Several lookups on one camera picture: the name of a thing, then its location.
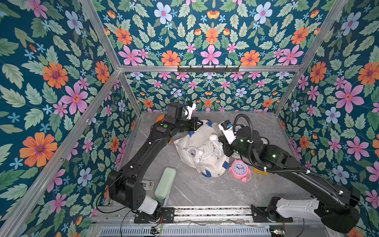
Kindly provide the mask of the pink alarm clock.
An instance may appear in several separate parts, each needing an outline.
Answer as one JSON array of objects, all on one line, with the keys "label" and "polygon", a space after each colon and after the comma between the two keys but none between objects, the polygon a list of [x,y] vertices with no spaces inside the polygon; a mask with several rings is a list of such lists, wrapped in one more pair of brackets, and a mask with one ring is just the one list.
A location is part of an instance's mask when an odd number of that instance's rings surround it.
[{"label": "pink alarm clock", "polygon": [[252,170],[241,160],[234,160],[229,171],[232,176],[243,183],[247,183],[252,177]]}]

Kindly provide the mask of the white canvas tote bag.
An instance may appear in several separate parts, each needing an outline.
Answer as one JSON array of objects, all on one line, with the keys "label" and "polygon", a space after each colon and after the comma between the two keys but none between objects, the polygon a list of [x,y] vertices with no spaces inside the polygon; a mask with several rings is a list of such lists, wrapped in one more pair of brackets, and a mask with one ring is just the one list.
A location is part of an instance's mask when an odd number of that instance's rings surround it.
[{"label": "white canvas tote bag", "polygon": [[206,142],[211,133],[219,137],[220,130],[217,123],[207,119],[203,120],[203,126],[197,131],[190,131],[186,136],[174,141],[181,161],[207,178],[220,177],[231,166],[230,158],[224,155],[222,143],[219,141],[221,151],[219,159],[206,157]]}]

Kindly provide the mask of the yellow square alarm clock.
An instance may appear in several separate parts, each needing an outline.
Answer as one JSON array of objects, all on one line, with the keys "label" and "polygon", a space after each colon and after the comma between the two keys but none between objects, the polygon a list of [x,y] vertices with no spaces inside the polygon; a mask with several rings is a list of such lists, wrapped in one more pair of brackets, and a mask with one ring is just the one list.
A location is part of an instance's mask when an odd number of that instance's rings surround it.
[{"label": "yellow square alarm clock", "polygon": [[256,169],[255,167],[253,168],[253,172],[256,173],[256,174],[261,174],[261,175],[265,175],[265,176],[269,175],[268,172],[261,171],[259,169]]}]

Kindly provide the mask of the white twin-bell alarm clock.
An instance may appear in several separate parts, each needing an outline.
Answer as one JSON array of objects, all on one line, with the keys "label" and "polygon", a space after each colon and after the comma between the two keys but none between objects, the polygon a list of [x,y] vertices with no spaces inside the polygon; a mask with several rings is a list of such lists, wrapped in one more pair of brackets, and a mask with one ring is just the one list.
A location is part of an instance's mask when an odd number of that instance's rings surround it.
[{"label": "white twin-bell alarm clock", "polygon": [[215,159],[219,159],[221,156],[221,151],[218,144],[218,136],[215,133],[211,133],[208,137],[208,141],[206,142],[206,157],[211,157]]}]

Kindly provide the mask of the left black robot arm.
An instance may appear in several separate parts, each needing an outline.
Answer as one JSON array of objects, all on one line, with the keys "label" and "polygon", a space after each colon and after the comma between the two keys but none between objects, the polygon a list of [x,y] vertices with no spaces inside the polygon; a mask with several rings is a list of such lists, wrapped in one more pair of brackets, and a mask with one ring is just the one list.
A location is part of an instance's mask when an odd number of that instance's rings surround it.
[{"label": "left black robot arm", "polygon": [[197,131],[203,122],[192,113],[194,102],[185,105],[170,103],[167,112],[151,126],[150,135],[139,151],[119,171],[111,171],[107,185],[109,197],[131,210],[153,215],[159,206],[158,201],[147,196],[142,180],[159,152],[177,133]]}]

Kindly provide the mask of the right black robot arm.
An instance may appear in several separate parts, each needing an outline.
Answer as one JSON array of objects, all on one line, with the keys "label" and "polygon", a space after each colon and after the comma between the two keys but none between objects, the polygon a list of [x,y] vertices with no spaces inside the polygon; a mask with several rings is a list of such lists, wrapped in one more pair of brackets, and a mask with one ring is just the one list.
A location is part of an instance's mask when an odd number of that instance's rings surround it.
[{"label": "right black robot arm", "polygon": [[225,120],[219,125],[222,135],[219,141],[227,157],[237,155],[231,165],[232,171],[241,177],[242,167],[254,168],[263,173],[279,175],[311,194],[308,200],[271,198],[261,216],[272,222],[291,218],[320,221],[329,229],[347,234],[360,219],[356,208],[360,192],[356,188],[340,187],[326,180],[311,169],[302,166],[282,148],[265,142],[245,114],[238,114],[233,122]]}]

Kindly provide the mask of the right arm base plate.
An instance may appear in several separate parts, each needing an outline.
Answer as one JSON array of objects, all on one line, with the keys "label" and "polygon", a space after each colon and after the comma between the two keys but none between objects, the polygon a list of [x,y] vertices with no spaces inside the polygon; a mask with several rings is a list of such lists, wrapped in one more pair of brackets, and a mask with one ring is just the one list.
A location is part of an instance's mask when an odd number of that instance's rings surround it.
[{"label": "right arm base plate", "polygon": [[283,218],[276,211],[267,211],[266,207],[250,205],[250,209],[255,223],[293,223],[293,218]]}]

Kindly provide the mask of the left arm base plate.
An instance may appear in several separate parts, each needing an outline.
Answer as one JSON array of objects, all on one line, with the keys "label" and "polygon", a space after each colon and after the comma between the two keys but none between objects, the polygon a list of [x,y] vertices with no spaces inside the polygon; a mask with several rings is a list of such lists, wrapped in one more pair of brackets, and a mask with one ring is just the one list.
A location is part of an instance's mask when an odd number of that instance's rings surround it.
[{"label": "left arm base plate", "polygon": [[153,214],[137,211],[134,218],[135,224],[172,224],[174,223],[175,208],[159,207]]}]

